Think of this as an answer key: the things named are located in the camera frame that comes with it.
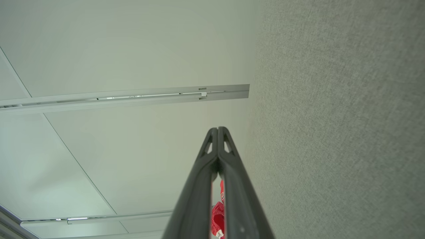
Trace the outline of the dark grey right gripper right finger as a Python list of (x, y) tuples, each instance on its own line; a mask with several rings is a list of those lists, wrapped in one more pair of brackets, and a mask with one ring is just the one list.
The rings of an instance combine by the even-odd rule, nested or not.
[(223, 126), (218, 128), (218, 158), (224, 182), (226, 239), (274, 239), (232, 136)]

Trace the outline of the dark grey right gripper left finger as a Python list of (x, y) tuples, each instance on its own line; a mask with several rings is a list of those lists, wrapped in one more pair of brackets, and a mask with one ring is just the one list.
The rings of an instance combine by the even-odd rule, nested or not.
[(217, 128), (208, 131), (163, 239), (211, 238), (212, 183), (219, 171), (217, 135)]

